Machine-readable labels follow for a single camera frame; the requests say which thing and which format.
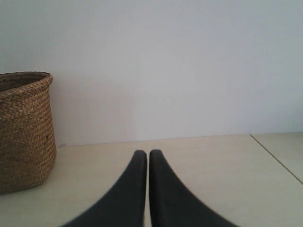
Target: brown woven basket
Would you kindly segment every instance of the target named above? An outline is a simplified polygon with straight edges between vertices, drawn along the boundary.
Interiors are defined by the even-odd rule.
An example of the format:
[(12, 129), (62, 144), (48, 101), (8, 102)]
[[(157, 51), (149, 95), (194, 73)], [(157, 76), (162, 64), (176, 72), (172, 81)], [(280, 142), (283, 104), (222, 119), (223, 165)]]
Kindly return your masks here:
[(56, 158), (45, 72), (0, 74), (0, 193), (43, 184)]

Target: floor tile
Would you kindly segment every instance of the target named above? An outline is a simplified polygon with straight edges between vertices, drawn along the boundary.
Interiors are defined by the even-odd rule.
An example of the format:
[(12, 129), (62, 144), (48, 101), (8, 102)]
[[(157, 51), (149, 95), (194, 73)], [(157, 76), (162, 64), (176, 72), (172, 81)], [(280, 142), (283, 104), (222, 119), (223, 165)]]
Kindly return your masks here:
[(106, 193), (134, 150), (154, 148), (199, 199), (235, 224), (303, 226), (303, 186), (249, 135), (59, 148), (44, 185), (0, 196), (0, 226), (67, 222)]
[(253, 137), (303, 183), (303, 132)]

